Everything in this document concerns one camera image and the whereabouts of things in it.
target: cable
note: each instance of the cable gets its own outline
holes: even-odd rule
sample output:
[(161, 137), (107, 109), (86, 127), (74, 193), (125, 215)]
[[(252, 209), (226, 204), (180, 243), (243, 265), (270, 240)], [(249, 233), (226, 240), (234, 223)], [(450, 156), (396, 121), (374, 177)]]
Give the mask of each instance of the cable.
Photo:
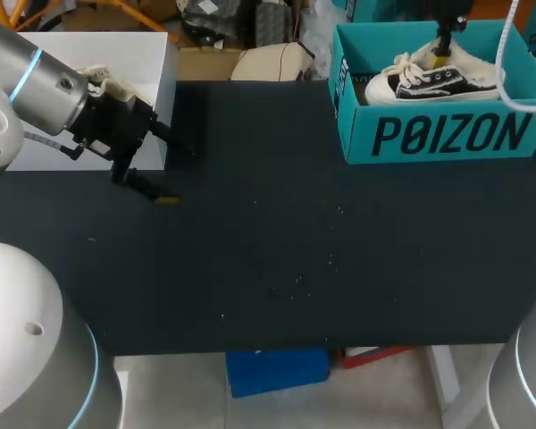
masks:
[(290, 43), (286, 44), (286, 46), (282, 49), (282, 54), (280, 55), (280, 75), (278, 76), (278, 82), (281, 82), (282, 79), (282, 58), (284, 58), (284, 52), (289, 45)]
[(510, 29), (512, 28), (512, 24), (515, 20), (516, 15), (516, 9), (518, 8), (518, 2), (519, 0), (512, 0), (512, 4), (510, 5), (510, 10), (508, 11), (507, 20), (504, 22), (504, 28), (502, 29), (502, 34), (500, 35), (500, 41), (498, 42), (498, 50), (497, 50), (497, 59), (495, 62), (495, 77), (497, 80), (497, 89), (498, 93), (500, 94), (500, 98), (502, 98), (502, 101), (505, 105), (510, 107), (513, 110), (517, 110), (519, 112), (527, 112), (530, 114), (536, 114), (536, 105), (521, 105), (520, 103), (516, 103), (512, 98), (510, 98), (507, 94), (507, 91), (504, 88), (504, 84), (502, 83), (502, 63), (504, 61), (504, 51), (507, 45), (508, 41), (508, 34), (510, 33)]
[(56, 150), (62, 150), (62, 145), (60, 145), (57, 141), (47, 139), (43, 136), (39, 136), (38, 134), (33, 134), (31, 132), (24, 131), (24, 138), (28, 140), (37, 141), (38, 143), (42, 143), (43, 145), (50, 146), (51, 148), (56, 149)]

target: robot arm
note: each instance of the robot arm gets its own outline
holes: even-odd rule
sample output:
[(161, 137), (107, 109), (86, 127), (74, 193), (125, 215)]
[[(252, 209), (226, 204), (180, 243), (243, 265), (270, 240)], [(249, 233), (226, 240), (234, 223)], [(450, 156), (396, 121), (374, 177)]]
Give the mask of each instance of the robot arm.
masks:
[(22, 120), (52, 136), (63, 130), (73, 134), (79, 146), (63, 150), (72, 159), (88, 149), (113, 161), (113, 183), (155, 202), (177, 203), (176, 196), (165, 195), (130, 169), (130, 163), (149, 131), (184, 155), (194, 156), (194, 150), (173, 145), (170, 128), (157, 121), (143, 100), (93, 96), (88, 85), (84, 76), (0, 25), (0, 173), (21, 149)]

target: cardboard box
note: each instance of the cardboard box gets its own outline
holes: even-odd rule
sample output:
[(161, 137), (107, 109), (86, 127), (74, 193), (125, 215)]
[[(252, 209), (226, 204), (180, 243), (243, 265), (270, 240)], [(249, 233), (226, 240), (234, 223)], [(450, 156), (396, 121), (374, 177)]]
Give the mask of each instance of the cardboard box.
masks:
[[(106, 65), (131, 83), (153, 104), (159, 120), (170, 124), (175, 95), (177, 50), (165, 33), (21, 33), (71, 68)], [(24, 124), (24, 130), (45, 135)], [(75, 147), (72, 135), (64, 131), (55, 141)], [(162, 170), (166, 144), (147, 134), (133, 158), (132, 167)], [(110, 170), (112, 163), (85, 151), (78, 161), (35, 141), (25, 140), (22, 151), (10, 165), (15, 171)]]
[[(470, 54), (494, 62), (502, 26), (502, 21), (471, 21), (455, 38)], [(509, 158), (534, 153), (536, 114), (514, 112), (499, 100), (359, 104), (353, 80), (369, 80), (392, 65), (396, 55), (414, 52), (432, 40), (436, 30), (435, 22), (337, 27), (329, 90), (348, 163)], [(536, 60), (515, 29), (507, 43), (504, 68), (507, 93), (518, 102), (536, 105)]]
[(229, 80), (239, 62), (239, 49), (187, 47), (179, 50), (178, 80)]
[(155, 22), (167, 21), (177, 14), (175, 0), (141, 0), (141, 12)]

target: blue box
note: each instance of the blue box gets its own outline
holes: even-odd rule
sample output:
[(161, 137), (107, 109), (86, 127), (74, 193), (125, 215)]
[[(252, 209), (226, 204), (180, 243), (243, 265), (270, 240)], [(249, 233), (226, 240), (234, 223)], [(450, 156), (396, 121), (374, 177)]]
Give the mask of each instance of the blue box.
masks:
[(232, 352), (226, 369), (234, 398), (324, 382), (330, 360), (324, 349)]
[[(469, 21), (457, 43), (494, 63), (502, 21)], [(349, 164), (408, 163), (531, 156), (536, 114), (518, 113), (501, 101), (359, 105), (355, 82), (366, 82), (433, 40), (435, 22), (372, 22), (336, 28), (329, 90), (339, 138)], [(512, 30), (504, 69), (507, 93), (536, 105), (536, 59)]]
[(398, 0), (332, 0), (345, 9), (349, 22), (394, 21), (398, 15)]

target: black table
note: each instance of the black table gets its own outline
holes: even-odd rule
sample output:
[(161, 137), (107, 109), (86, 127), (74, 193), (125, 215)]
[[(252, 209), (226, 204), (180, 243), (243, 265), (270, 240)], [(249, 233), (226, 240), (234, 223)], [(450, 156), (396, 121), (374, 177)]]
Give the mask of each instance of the black table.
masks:
[(11, 172), (0, 241), (29, 251), (115, 355), (506, 341), (536, 299), (536, 156), (350, 166), (320, 84), (181, 83), (199, 164)]

